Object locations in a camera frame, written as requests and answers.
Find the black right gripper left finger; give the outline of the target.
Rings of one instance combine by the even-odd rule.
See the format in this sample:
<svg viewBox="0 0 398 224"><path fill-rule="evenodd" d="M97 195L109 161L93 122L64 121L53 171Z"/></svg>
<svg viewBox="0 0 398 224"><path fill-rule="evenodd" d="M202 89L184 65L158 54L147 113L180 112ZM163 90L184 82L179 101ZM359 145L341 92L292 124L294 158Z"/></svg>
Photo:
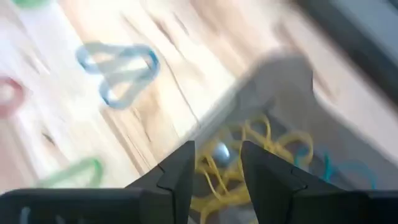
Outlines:
<svg viewBox="0 0 398 224"><path fill-rule="evenodd" d="M187 141L127 188L137 194L132 224L187 224L193 192L195 142Z"/></svg>

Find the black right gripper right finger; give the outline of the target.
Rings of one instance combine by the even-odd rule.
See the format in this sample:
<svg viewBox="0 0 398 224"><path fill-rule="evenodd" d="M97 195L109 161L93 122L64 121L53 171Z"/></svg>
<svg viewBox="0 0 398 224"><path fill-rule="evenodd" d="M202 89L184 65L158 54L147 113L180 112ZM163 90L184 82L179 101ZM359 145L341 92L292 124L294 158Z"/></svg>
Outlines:
<svg viewBox="0 0 398 224"><path fill-rule="evenodd" d="M352 194L244 141L244 179L259 224L359 224Z"/></svg>

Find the yellow rubber band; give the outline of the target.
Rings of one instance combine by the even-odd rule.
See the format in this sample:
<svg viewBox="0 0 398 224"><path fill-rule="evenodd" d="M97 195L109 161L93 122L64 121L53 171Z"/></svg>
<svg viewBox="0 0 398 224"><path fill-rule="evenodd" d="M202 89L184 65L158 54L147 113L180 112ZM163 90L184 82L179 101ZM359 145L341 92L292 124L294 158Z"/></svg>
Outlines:
<svg viewBox="0 0 398 224"><path fill-rule="evenodd" d="M258 131L253 127L254 124L261 124L264 127ZM257 142L264 150L273 152L271 125L265 114L246 119L241 127L243 141Z"/></svg>
<svg viewBox="0 0 398 224"><path fill-rule="evenodd" d="M280 137L275 143L275 151L277 155L294 164L294 154L288 151L285 147L295 141L302 142L305 146L308 146L310 152L305 157L305 161L308 162L308 164L311 163L313 158L313 139L309 133L302 131L288 133Z"/></svg>
<svg viewBox="0 0 398 224"><path fill-rule="evenodd" d="M211 213L228 205L245 205L251 201L240 159L226 168L219 168L209 151L202 152L195 161L195 172L204 176L210 188L208 195L191 199L190 208L200 214L200 224L206 224Z"/></svg>

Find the teal rubber band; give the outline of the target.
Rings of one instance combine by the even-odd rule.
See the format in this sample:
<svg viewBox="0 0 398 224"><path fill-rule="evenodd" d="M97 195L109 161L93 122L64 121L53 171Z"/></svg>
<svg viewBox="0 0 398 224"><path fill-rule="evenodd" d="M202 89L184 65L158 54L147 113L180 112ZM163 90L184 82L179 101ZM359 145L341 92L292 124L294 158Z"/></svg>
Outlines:
<svg viewBox="0 0 398 224"><path fill-rule="evenodd" d="M333 164L331 162L330 156L327 152L323 155L324 161L324 171L322 175L322 179L328 183L330 183L331 176L333 175Z"/></svg>
<svg viewBox="0 0 398 224"><path fill-rule="evenodd" d="M98 53L112 55L109 60L89 62L89 58ZM123 110L128 108L136 96L157 76L160 70L159 59L155 52L147 45L110 45L102 42L88 42L75 52L78 63L89 74L102 74L104 80L99 85L99 94L111 108ZM148 59L145 68L122 70L122 66L135 59ZM113 87L128 83L129 88L115 100L109 97Z"/></svg>
<svg viewBox="0 0 398 224"><path fill-rule="evenodd" d="M305 161L305 157L309 152L308 146L298 147L294 155L294 165L303 169L307 168L308 162Z"/></svg>

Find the green rubber band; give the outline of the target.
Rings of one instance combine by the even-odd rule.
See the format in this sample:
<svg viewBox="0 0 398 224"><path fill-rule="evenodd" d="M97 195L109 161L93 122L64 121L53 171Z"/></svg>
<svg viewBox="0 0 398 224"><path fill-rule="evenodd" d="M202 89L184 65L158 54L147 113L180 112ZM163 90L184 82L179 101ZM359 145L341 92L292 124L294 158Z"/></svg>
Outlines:
<svg viewBox="0 0 398 224"><path fill-rule="evenodd" d="M84 185L86 188L97 188L100 186L103 175L104 166L101 161L96 157L87 157L67 168L60 170L45 179L38 181L36 187L54 187L63 181L72 180L72 178L82 174L86 170L92 170L93 173Z"/></svg>
<svg viewBox="0 0 398 224"><path fill-rule="evenodd" d="M34 9L48 4L51 0L11 0L17 7L22 9Z"/></svg>

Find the red rubber band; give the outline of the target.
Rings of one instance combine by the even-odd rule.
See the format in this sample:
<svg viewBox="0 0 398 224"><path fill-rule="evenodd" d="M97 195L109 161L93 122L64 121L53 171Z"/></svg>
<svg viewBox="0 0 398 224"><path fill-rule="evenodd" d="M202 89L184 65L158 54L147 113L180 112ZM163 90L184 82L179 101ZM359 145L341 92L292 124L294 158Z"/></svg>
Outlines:
<svg viewBox="0 0 398 224"><path fill-rule="evenodd" d="M0 77L0 118L11 116L24 102L23 87L11 77Z"/></svg>

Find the grey plastic bin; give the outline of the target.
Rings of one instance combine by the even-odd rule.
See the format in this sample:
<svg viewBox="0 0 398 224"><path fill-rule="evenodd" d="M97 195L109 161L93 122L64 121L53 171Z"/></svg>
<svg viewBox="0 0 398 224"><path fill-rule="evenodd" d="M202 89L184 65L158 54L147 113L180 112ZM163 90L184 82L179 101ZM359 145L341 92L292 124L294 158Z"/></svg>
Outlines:
<svg viewBox="0 0 398 224"><path fill-rule="evenodd" d="M312 161L307 168L299 169L322 179L323 155L327 152L333 164L329 184L344 190L398 190L398 165L318 104L313 94L312 69L299 54L261 62L245 82L226 94L192 134L197 159L200 153L209 151L219 168L236 162L244 142L241 126L246 119L260 114L269 119L272 153L276 155L275 143L283 135L296 131L311 135ZM304 144L295 141L285 148L295 155L300 146ZM193 196L209 193L204 176L195 173ZM206 224L256 222L251 201L245 205L228 205L211 213L206 220Z"/></svg>

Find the black rig frame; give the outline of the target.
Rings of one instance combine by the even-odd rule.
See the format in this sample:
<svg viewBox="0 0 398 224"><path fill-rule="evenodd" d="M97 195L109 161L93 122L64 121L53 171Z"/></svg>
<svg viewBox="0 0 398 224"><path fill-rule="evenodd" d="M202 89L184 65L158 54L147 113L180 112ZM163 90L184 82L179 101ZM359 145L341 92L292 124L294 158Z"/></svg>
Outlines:
<svg viewBox="0 0 398 224"><path fill-rule="evenodd" d="M398 0L292 0L398 106Z"/></svg>

